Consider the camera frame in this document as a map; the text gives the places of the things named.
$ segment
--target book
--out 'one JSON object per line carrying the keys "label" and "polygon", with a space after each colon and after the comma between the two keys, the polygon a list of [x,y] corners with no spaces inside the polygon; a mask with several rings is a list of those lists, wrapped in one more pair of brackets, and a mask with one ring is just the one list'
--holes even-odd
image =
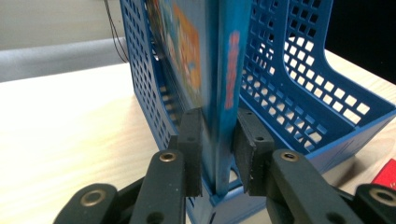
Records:
{"label": "book", "polygon": [[154,42],[163,50],[184,110],[201,107],[208,186],[228,192],[250,1],[148,0]]}
{"label": "book", "polygon": [[372,184],[396,189],[396,160],[390,159],[373,179]]}

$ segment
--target blue plastic file holder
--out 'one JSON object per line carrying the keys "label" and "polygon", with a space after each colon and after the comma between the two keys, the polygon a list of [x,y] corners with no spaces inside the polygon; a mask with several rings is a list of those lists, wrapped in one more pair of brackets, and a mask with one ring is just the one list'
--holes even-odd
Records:
{"label": "blue plastic file holder", "polygon": [[[145,1],[120,5],[134,91],[164,149],[183,106],[156,55]],[[305,154],[320,172],[350,158],[396,116],[393,104],[327,64],[331,8],[332,1],[253,0],[240,93],[241,106],[259,116],[278,147]],[[234,223],[264,208],[264,198],[245,195],[239,180],[219,198],[204,180],[204,197],[186,205],[192,223]]]}

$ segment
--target table surface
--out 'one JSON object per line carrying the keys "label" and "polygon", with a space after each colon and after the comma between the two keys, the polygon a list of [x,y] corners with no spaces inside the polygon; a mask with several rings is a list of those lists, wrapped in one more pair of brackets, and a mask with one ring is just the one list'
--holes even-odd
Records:
{"label": "table surface", "polygon": [[[395,85],[326,54],[335,70],[396,104]],[[0,223],[51,223],[79,189],[122,189],[142,177],[158,150],[129,64],[0,83],[0,106]],[[354,193],[396,159],[395,133],[396,120],[325,178]]]}

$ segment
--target white wall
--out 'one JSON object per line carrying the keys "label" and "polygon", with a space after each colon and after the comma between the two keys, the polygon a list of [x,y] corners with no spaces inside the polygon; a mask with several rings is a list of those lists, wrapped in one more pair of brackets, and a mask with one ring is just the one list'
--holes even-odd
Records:
{"label": "white wall", "polygon": [[[120,1],[108,0],[124,36]],[[111,38],[104,0],[0,0],[0,50]]]}

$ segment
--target metal screw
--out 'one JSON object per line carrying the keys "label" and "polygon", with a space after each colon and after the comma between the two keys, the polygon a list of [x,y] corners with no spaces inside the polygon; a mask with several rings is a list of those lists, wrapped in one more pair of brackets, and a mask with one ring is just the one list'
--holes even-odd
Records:
{"label": "metal screw", "polygon": [[396,207],[396,195],[384,189],[370,189],[370,195],[378,202]]}
{"label": "metal screw", "polygon": [[165,162],[169,162],[169,161],[174,161],[176,159],[176,154],[172,153],[172,152],[165,152],[163,154],[161,154],[160,156],[160,160],[161,161],[165,161]]}
{"label": "metal screw", "polygon": [[280,154],[280,157],[285,160],[285,161],[297,161],[299,160],[297,154],[294,154],[292,152],[282,152]]}
{"label": "metal screw", "polygon": [[102,189],[94,189],[85,193],[81,198],[81,204],[86,207],[91,207],[99,204],[106,197],[106,192]]}

